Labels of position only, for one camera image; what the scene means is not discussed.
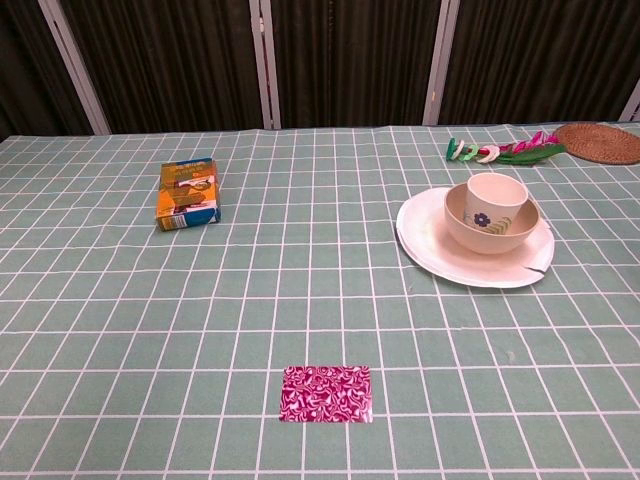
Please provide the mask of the pink and green feather toy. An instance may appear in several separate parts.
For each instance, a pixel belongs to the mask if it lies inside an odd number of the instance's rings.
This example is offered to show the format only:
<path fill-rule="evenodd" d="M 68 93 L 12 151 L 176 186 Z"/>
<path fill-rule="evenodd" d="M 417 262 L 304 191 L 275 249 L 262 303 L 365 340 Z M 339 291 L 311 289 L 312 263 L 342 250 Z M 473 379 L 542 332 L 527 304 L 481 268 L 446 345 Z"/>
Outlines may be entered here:
<path fill-rule="evenodd" d="M 503 165 L 532 166 L 551 156 L 565 152 L 555 134 L 536 132 L 529 140 L 506 145 L 466 145 L 463 140 L 449 140 L 445 159 L 447 161 L 478 164 L 498 163 Z"/>

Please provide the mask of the round woven rattan coaster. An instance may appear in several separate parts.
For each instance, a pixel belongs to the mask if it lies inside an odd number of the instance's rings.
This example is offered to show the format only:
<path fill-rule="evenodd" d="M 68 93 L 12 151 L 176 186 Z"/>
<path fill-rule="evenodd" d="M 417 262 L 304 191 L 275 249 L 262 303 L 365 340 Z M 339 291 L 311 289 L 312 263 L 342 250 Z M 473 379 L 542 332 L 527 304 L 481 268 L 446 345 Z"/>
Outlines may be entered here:
<path fill-rule="evenodd" d="M 605 165 L 640 163 L 640 137 L 597 123 L 571 123 L 554 132 L 565 150 L 578 158 Z"/>

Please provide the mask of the green grid tablecloth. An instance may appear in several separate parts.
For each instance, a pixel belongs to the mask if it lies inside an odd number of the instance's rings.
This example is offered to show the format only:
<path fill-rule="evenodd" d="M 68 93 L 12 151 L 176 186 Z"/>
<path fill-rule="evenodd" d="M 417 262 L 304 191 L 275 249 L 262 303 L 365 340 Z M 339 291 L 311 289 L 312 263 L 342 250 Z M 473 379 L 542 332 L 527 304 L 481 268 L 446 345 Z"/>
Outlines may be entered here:
<path fill-rule="evenodd" d="M 0 480 L 640 480 L 640 164 L 501 166 L 555 238 L 480 289 L 413 263 L 405 200 L 535 126 L 0 142 Z M 212 158 L 172 231 L 161 165 Z M 279 420 L 288 366 L 368 366 L 372 423 Z"/>

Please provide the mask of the white-framed dark folding screen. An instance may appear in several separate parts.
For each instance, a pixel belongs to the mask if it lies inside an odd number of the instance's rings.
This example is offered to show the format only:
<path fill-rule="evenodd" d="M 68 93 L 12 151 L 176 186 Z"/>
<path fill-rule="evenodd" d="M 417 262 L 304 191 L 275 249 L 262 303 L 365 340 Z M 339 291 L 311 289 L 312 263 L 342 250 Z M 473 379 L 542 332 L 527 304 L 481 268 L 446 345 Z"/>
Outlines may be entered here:
<path fill-rule="evenodd" d="M 443 0 L 271 0 L 286 128 L 417 125 Z M 263 124 L 249 0 L 60 0 L 116 134 Z M 460 0 L 439 122 L 618 119 L 640 0 Z M 38 0 L 0 0 L 0 141 L 88 135 Z"/>

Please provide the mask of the orange and blue snack box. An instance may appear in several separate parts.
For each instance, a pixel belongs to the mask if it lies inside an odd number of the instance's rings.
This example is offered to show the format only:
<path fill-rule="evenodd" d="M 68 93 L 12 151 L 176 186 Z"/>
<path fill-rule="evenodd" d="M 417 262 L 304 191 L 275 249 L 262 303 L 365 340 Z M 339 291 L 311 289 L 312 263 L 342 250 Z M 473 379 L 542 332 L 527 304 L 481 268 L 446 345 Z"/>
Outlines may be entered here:
<path fill-rule="evenodd" d="M 155 219 L 162 231 L 172 231 L 221 219 L 219 175 L 212 158 L 161 165 Z"/>

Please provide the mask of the white cracked plate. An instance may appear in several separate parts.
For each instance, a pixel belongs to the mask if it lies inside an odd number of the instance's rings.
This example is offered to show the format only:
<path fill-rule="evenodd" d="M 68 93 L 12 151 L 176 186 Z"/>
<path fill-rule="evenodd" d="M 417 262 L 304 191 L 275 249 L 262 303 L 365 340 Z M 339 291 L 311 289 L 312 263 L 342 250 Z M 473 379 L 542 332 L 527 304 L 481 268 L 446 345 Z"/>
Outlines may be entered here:
<path fill-rule="evenodd" d="M 539 226 L 516 249 L 478 254 L 460 245 L 447 231 L 444 200 L 451 188 L 428 189 L 400 208 L 396 230 L 412 260 L 440 277 L 474 287 L 519 288 L 544 277 L 554 256 L 555 239 L 541 216 Z"/>

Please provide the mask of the magenta patterned card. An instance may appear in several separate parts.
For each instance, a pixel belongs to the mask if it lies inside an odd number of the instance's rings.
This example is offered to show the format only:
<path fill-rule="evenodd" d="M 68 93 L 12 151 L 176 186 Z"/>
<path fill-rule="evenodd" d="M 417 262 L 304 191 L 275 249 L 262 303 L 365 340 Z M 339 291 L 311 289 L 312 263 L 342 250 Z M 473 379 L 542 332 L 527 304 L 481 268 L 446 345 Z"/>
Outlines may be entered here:
<path fill-rule="evenodd" d="M 372 423 L 368 366 L 288 366 L 279 420 L 295 423 Z"/>

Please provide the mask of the small white flower-print cup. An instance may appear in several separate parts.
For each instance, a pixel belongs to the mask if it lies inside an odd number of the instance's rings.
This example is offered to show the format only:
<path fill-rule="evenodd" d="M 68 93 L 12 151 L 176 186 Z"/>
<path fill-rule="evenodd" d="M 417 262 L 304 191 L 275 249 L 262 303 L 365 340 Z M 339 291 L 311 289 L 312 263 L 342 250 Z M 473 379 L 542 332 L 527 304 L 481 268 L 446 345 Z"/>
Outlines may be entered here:
<path fill-rule="evenodd" d="M 528 200 L 524 184 L 499 173 L 480 173 L 466 183 L 463 222 L 476 230 L 504 235 Z"/>

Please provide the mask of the beige bowl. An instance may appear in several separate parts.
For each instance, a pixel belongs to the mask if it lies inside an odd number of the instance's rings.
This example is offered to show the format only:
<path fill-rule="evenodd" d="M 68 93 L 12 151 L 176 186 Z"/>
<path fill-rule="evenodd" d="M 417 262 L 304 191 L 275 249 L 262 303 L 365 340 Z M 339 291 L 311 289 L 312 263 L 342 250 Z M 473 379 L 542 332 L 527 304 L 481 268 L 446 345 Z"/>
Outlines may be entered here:
<path fill-rule="evenodd" d="M 489 216 L 489 232 L 476 230 L 463 222 L 467 186 L 459 184 L 445 195 L 444 219 L 448 233 L 463 247 L 478 254 L 493 255 L 512 251 L 524 244 L 540 224 L 540 213 L 527 200 L 511 222 Z"/>

